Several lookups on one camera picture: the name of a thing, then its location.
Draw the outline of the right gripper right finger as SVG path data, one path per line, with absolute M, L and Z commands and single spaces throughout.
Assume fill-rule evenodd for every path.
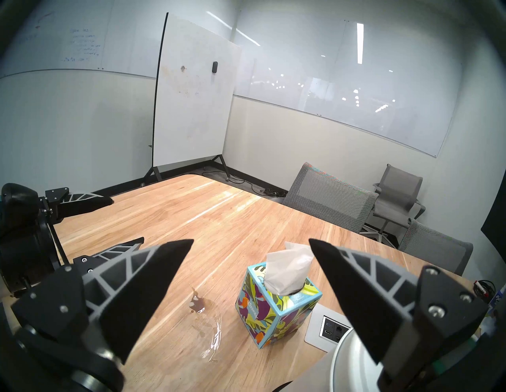
M 423 370 L 467 341 L 487 305 L 443 269 L 419 276 L 378 256 L 311 238 L 309 244 L 344 315 L 383 369 L 379 390 L 408 390 Z

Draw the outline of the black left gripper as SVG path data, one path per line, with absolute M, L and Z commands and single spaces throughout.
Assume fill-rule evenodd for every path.
M 110 206 L 111 197 L 71 193 L 68 188 L 45 191 L 45 197 L 28 187 L 6 183 L 1 189 L 1 297 L 20 296 L 47 275 L 68 265 L 54 229 L 64 219 Z M 144 237 L 116 244 L 94 255 L 81 255 L 73 265 L 81 275 L 124 253 L 137 251 Z

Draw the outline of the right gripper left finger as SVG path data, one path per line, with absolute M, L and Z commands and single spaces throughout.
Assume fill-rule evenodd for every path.
M 59 268 L 12 305 L 22 327 L 68 347 L 106 349 L 125 363 L 193 239 L 123 253 L 91 272 Z

